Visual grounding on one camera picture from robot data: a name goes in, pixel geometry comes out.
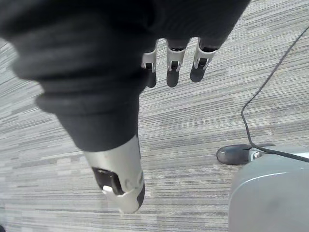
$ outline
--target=cable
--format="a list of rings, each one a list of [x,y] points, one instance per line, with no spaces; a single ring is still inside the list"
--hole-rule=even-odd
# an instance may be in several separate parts
[[[259,147],[258,145],[254,144],[254,142],[251,139],[251,135],[250,135],[250,130],[248,127],[248,123],[246,121],[246,118],[244,116],[244,110],[246,109],[247,105],[250,104],[250,102],[261,92],[261,90],[265,87],[265,85],[268,83],[268,81],[271,79],[271,77],[273,76],[273,74],[275,73],[275,71],[278,69],[278,67],[281,65],[282,61],[285,59],[285,57],[288,55],[288,53],[290,52],[290,50],[294,47],[294,45],[297,43],[297,41],[300,39],[300,37],[303,36],[303,34],[305,34],[305,32],[308,30],[309,27],[307,27],[292,43],[292,45],[288,48],[288,50],[286,50],[286,52],[284,53],[284,55],[281,57],[280,61],[277,63],[277,65],[275,66],[275,68],[273,69],[273,71],[271,72],[271,74],[268,76],[268,78],[265,80],[265,82],[261,85],[261,87],[258,89],[258,91],[254,94],[254,96],[247,101],[247,103],[243,106],[242,110],[241,110],[241,117],[243,120],[243,123],[245,124],[246,127],[246,132],[247,132],[247,136],[248,136],[248,140],[249,143],[252,147],[259,149],[261,151],[267,152],[269,154],[276,154],[279,156],[284,156],[287,158],[291,158],[291,159],[296,159],[296,160],[300,160],[300,161],[305,161],[305,162],[309,162],[308,158],[305,157],[301,157],[301,156],[297,156],[294,154],[290,154],[290,153],[286,153],[286,152],[281,152],[281,151],[275,151],[275,150],[270,150],[270,149],[266,149],[263,147]]]

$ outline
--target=black fabric sleeve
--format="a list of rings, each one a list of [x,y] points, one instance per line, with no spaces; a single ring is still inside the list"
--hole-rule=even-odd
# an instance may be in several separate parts
[[[248,2],[0,0],[0,36],[18,52],[15,73],[43,87],[38,106],[80,149],[104,151],[137,134],[141,57],[155,40],[220,47]]]

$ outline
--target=robotic hand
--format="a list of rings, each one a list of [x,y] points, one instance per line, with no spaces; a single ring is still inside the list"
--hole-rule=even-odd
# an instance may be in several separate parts
[[[156,83],[157,39],[167,40],[167,84],[174,87],[189,39],[199,37],[191,71],[198,82],[248,3],[2,0],[0,36],[19,54],[15,73],[42,86],[38,106],[84,151],[103,193],[132,213],[145,191],[139,94]]]

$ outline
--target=black rubber foot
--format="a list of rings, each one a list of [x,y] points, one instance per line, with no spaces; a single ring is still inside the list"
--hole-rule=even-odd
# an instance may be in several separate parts
[[[2,226],[0,226],[0,232],[5,232],[5,229]]]
[[[175,69],[172,69],[172,71],[168,70],[166,76],[166,83],[169,87],[175,87],[178,84],[178,79],[179,79],[179,72],[177,72]]]
[[[156,74],[155,72],[152,72],[151,70],[147,70],[147,73],[148,73],[147,86],[149,88],[153,88],[156,85]]]
[[[260,144],[260,147],[274,146],[274,144]],[[248,144],[239,144],[221,147],[217,151],[217,159],[220,163],[235,165],[249,162],[249,150],[252,148]]]
[[[198,66],[198,68],[194,68],[194,65],[192,65],[191,73],[190,73],[190,79],[193,82],[200,82],[205,74],[205,70],[203,70],[203,66]]]

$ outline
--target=gray carpet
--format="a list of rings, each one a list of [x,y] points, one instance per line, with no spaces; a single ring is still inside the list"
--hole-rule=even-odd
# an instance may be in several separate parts
[[[308,12],[307,0],[252,1],[200,83],[189,79],[191,40],[176,88],[166,85],[160,41],[158,84],[140,97],[145,201],[131,215],[106,201],[56,118],[34,105],[40,87],[11,72],[16,54],[0,41],[0,224],[7,232],[227,231],[240,167],[215,153],[247,143],[241,107],[308,26]],[[307,32],[246,111],[256,143],[309,145],[308,73]]]

